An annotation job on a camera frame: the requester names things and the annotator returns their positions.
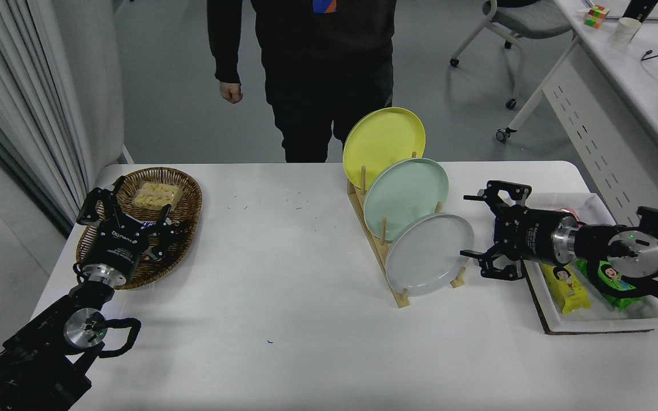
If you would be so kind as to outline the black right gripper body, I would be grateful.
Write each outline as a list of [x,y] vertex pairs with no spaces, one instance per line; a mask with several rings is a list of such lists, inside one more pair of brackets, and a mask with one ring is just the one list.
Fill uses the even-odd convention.
[[500,207],[493,213],[493,240],[502,255],[510,260],[564,264],[553,244],[553,233],[564,220],[563,212],[513,205]]

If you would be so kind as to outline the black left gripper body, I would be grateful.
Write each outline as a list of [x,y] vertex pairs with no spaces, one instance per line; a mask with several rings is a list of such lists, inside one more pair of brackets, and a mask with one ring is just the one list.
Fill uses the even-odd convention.
[[148,247],[149,235],[141,222],[104,222],[82,260],[82,273],[86,281],[131,283]]

